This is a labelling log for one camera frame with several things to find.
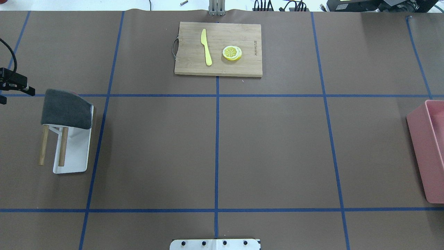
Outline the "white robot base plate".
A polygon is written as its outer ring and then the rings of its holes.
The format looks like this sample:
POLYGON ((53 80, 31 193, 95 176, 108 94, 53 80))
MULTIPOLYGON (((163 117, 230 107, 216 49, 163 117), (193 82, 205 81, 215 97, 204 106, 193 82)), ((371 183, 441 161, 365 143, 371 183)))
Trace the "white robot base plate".
POLYGON ((261 250, 259 239, 177 239, 170 250, 261 250))

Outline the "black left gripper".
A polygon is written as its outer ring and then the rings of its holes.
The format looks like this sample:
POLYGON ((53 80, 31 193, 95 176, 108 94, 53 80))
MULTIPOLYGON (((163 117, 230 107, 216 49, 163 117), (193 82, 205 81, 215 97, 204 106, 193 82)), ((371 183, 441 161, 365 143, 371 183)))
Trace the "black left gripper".
POLYGON ((28 86, 27 77, 7 68, 0 68, 1 90, 20 90, 27 95, 35 96, 35 89, 28 86))

